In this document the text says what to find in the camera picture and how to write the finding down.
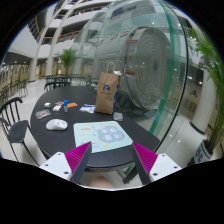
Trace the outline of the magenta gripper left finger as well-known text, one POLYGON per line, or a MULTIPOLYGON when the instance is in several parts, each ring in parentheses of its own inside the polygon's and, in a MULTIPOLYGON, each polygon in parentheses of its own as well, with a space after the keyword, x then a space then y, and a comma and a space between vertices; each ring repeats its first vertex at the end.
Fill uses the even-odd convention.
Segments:
POLYGON ((91 152, 92 143, 87 142, 67 153, 55 153, 42 164, 40 168, 65 180, 78 184, 85 171, 91 152))

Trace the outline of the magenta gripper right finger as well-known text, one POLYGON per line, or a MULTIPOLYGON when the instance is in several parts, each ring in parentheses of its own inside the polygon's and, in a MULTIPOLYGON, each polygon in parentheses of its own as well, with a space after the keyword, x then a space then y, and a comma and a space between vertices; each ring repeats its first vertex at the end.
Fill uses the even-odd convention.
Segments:
POLYGON ((168 155, 157 155, 146 147, 135 142, 133 142, 132 145, 133 159, 143 185, 147 185, 181 170, 181 167, 168 155))

